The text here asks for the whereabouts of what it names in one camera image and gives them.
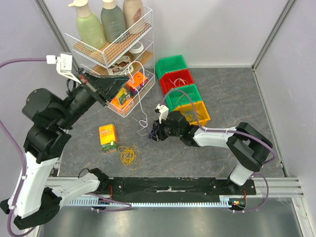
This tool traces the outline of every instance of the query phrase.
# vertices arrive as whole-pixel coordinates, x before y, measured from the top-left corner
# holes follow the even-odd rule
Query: plastic bin
[[[207,122],[211,120],[211,117],[209,116],[207,109],[205,107],[205,104],[203,101],[198,101],[194,103],[194,106],[197,110],[197,118],[198,121],[202,126],[206,126]],[[194,115],[194,109],[191,103],[187,105],[181,105],[178,106],[175,110],[180,111],[180,113],[186,118],[186,120],[191,124],[191,125],[197,125],[197,121],[195,119]]]
[[[177,89],[182,90],[185,93],[187,93],[193,102],[202,100],[202,97],[199,94],[198,88],[195,84],[178,87]],[[166,102],[167,102],[170,112],[174,111],[174,109],[180,105],[186,105],[190,103],[189,99],[180,91],[171,92],[167,96]]]
[[[164,95],[173,88],[194,84],[194,80],[189,69],[166,73],[159,82]]]
[[[184,61],[184,58],[182,55],[162,58],[157,62],[156,67],[155,67],[159,80],[166,73],[175,72],[175,71],[179,71],[179,70],[183,70],[187,68],[188,66],[186,62]]]

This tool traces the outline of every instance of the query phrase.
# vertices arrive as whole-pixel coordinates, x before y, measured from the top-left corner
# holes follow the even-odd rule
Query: beige bottle
[[[144,6],[142,0],[124,0],[123,13],[125,17],[126,27],[130,28],[135,24],[129,32],[131,34],[137,34],[143,31],[145,27],[145,21],[140,19],[144,16]]]

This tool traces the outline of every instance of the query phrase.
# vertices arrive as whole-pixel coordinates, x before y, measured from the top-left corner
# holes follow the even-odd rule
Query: gray tabletop
[[[197,88],[211,116],[207,127],[222,128],[248,122],[272,141],[268,121],[251,69],[212,68],[190,69]],[[158,119],[155,107],[163,98],[158,81],[142,100],[148,124]],[[72,138],[66,145],[59,176],[77,176],[85,167],[98,167],[109,176],[125,177],[227,177],[237,163],[228,149],[217,147],[186,147],[179,138],[169,137],[152,142],[141,137],[136,120],[145,116],[139,105],[126,118],[96,103],[70,131]],[[130,170],[120,161],[120,153],[102,151],[99,127],[114,123],[120,146],[136,145],[141,165]],[[263,167],[267,177],[283,177],[279,159]]]

